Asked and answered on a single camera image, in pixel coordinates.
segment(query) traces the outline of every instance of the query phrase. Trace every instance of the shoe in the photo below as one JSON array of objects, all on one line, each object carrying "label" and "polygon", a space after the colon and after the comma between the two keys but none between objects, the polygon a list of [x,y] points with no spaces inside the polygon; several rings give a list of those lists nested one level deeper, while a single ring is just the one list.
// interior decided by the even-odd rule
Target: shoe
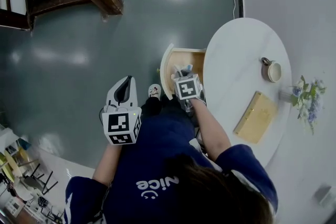
[{"label": "shoe", "polygon": [[158,84],[152,84],[148,88],[148,97],[156,97],[160,99],[161,97],[161,86]]}]

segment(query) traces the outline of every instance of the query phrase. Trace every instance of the open drawer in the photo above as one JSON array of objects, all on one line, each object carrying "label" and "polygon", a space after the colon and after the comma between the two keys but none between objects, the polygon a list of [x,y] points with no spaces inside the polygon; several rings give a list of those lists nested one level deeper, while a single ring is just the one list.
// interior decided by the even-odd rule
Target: open drawer
[{"label": "open drawer", "polygon": [[175,72],[174,66],[193,65],[192,72],[198,74],[200,82],[203,84],[203,64],[205,51],[198,49],[181,49],[174,48],[174,44],[170,44],[165,51],[160,65],[161,85],[164,93],[169,100],[173,98],[174,84],[171,75]]}]

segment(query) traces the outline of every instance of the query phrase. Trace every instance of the bouquet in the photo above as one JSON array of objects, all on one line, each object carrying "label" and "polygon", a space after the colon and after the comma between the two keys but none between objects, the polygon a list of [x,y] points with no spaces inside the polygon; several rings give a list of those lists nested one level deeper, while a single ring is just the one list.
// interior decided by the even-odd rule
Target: bouquet
[{"label": "bouquet", "polygon": [[322,80],[314,79],[311,83],[306,83],[303,76],[293,86],[291,103],[299,110],[298,119],[302,119],[310,126],[312,134],[314,134],[317,117],[323,109],[322,95],[325,90]]}]

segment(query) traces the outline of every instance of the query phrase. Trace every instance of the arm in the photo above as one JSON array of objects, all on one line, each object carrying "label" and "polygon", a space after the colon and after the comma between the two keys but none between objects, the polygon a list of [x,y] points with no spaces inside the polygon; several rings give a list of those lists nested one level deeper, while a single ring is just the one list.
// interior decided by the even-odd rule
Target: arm
[{"label": "arm", "polygon": [[121,146],[108,145],[92,179],[73,177],[66,189],[66,223],[95,222],[104,195],[117,170]]},{"label": "arm", "polygon": [[196,112],[206,151],[209,158],[215,161],[223,151],[231,147],[230,140],[222,126],[202,101],[198,99],[191,99],[190,101]]},{"label": "arm", "polygon": [[122,146],[108,145],[92,179],[109,186],[117,170]]},{"label": "arm", "polygon": [[219,155],[216,164],[225,172],[233,171],[243,184],[254,186],[272,204],[274,212],[278,210],[277,191],[249,146],[230,147]]}]

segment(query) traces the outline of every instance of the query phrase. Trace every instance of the ceramic mug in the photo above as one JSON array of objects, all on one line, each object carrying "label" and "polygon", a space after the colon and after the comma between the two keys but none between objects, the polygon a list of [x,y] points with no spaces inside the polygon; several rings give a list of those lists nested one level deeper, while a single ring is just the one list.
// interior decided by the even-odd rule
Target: ceramic mug
[{"label": "ceramic mug", "polygon": [[277,82],[281,78],[281,65],[275,61],[270,61],[266,57],[262,57],[262,70],[261,73],[264,79],[270,82]]}]

